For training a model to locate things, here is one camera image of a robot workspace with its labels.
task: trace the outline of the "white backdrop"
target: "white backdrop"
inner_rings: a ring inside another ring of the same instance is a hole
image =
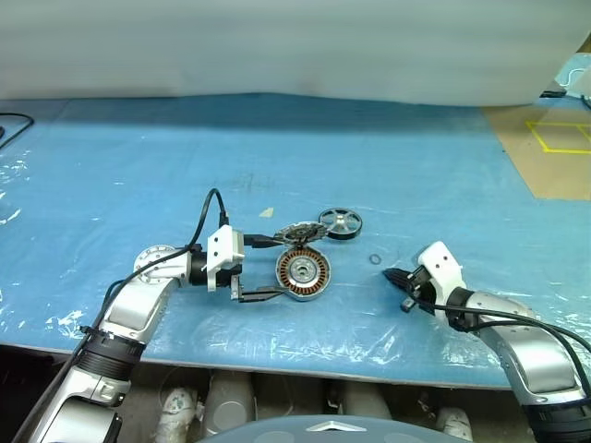
[[[591,0],[0,0],[0,98],[532,102]]]

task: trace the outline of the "plastic sheet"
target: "plastic sheet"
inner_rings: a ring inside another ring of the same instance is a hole
[[[413,269],[435,240],[464,265],[471,288],[591,335],[591,206],[533,198],[478,109],[272,95],[0,109],[39,122],[0,151],[3,342],[73,348],[77,326],[92,321],[139,251],[187,241],[212,186],[246,233],[274,233],[331,207],[358,212],[363,231],[314,245],[333,274],[309,303],[175,293],[148,358],[506,386],[482,343],[420,310],[402,313],[403,295],[381,275]],[[260,217],[268,208],[272,217]],[[212,215],[204,233],[215,229]],[[280,252],[247,250],[246,288],[275,283]]]

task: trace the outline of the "metal ring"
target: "metal ring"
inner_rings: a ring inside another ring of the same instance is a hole
[[[361,232],[363,220],[353,210],[332,208],[320,213],[318,221],[326,226],[327,235],[336,240],[350,240]]]
[[[369,256],[369,261],[374,265],[379,265],[381,263],[381,257],[378,254],[372,254]]]

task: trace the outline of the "yellow tape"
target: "yellow tape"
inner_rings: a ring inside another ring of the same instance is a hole
[[[585,131],[586,127],[591,127],[587,124],[582,123],[563,123],[563,122],[533,122],[533,121],[526,121],[525,125],[532,131],[532,134],[536,138],[537,142],[540,144],[544,152],[555,153],[555,154],[591,154],[591,134]],[[589,140],[590,146],[589,150],[561,150],[557,148],[551,148],[548,146],[544,138],[540,136],[537,132],[537,126],[571,126],[576,127],[583,136]]]

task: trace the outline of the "yellow tape square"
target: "yellow tape square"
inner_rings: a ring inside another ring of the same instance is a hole
[[[544,152],[591,154],[591,124],[539,121],[526,121],[525,124]]]

